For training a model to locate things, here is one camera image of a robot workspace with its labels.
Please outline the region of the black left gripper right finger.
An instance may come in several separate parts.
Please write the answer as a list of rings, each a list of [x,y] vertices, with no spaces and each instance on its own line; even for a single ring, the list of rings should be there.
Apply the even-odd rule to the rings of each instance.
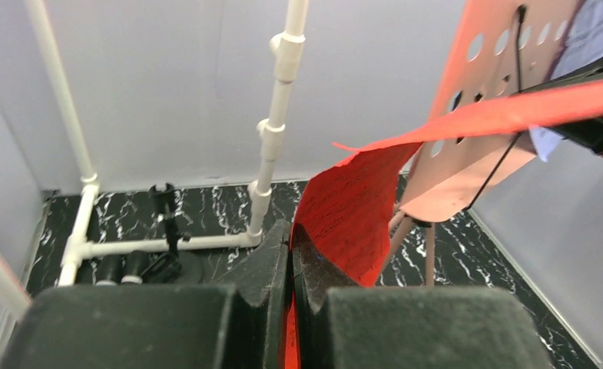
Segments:
[[[291,239],[299,368],[548,368],[522,304],[485,287],[365,288],[297,225]]]

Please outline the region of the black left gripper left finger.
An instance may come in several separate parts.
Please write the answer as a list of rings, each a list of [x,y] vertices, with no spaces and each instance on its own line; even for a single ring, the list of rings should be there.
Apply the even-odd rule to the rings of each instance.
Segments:
[[[36,297],[0,368],[282,368],[290,224],[203,284],[75,285]]]

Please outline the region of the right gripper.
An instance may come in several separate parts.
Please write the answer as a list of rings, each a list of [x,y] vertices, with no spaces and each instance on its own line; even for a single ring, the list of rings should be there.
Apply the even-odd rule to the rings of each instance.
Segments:
[[[516,52],[518,91],[536,116],[532,127],[544,127],[603,157],[603,57],[562,77],[524,89],[522,56]]]

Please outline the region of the red sheet music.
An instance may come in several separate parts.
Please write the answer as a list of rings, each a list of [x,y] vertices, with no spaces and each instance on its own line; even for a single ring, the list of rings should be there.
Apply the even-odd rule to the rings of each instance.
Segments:
[[[420,147],[417,141],[404,141],[404,135],[355,149],[347,159],[313,177],[294,217],[293,228],[302,226],[320,253],[361,287],[377,288],[390,248],[388,223],[399,171]],[[293,286],[286,368],[299,368],[290,363],[297,353],[294,295]]]

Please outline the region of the pink tripod music stand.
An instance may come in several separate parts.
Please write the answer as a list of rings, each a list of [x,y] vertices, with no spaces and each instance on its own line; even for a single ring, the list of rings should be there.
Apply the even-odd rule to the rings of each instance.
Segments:
[[[426,232],[424,281],[435,281],[436,225],[535,158],[529,120],[536,109],[517,96],[516,52],[524,89],[549,80],[565,27],[580,1],[468,1],[425,126],[404,135],[419,151],[399,213],[393,248],[413,226]]]

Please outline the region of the white PVC pipe frame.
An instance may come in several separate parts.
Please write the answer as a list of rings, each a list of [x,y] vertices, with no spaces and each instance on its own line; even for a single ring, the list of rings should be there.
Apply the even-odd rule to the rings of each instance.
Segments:
[[[256,174],[285,1],[44,1],[88,157],[106,191]],[[14,270],[46,190],[78,160],[22,1],[0,1],[0,250]]]

